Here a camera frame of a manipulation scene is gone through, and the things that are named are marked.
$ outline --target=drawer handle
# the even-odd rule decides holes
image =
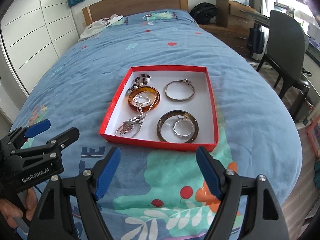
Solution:
[[[248,23],[247,21],[243,21],[243,20],[239,20],[239,19],[237,19],[237,21],[243,22],[243,23]]]

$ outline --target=wooden headboard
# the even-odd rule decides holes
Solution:
[[[182,9],[188,11],[188,0],[102,0],[83,8],[87,26],[114,13],[128,16],[132,14],[161,10]]]

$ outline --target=blue bedspread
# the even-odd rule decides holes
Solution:
[[[185,11],[125,17],[75,44],[36,85],[13,128],[51,121],[50,130],[24,145],[31,147],[77,127],[80,138],[62,152],[61,175],[76,176],[113,146],[98,130],[128,68],[160,64],[208,68],[220,133],[212,155],[242,176],[265,174],[282,204],[302,163],[300,139],[287,109],[244,58],[199,28]],[[219,201],[208,191],[195,154],[118,146],[121,163],[98,202],[114,239],[202,239]],[[78,234],[86,239],[75,198],[71,202]],[[241,227],[244,205],[242,200],[231,239]]]

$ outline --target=backpack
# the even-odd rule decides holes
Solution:
[[[206,2],[199,3],[190,12],[191,17],[195,19],[198,24],[209,24],[210,20],[216,17],[217,14],[218,8]]]

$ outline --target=red box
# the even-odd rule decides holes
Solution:
[[[146,116],[140,132],[135,138],[115,136],[115,130],[124,121],[138,114],[129,107],[126,91],[132,86],[133,80],[142,73],[149,74],[148,86],[156,88],[160,93],[160,102]],[[188,79],[195,87],[195,95],[188,101],[172,102],[166,98],[165,86],[174,80]],[[193,143],[161,142],[156,135],[156,124],[161,116],[168,111],[183,110],[192,114],[199,124],[199,134]],[[130,144],[135,146],[169,149],[177,151],[195,151],[204,146],[211,152],[219,141],[219,130],[216,106],[212,85],[206,67],[186,65],[153,65],[131,67],[122,80],[107,113],[101,124],[99,134],[109,142]]]

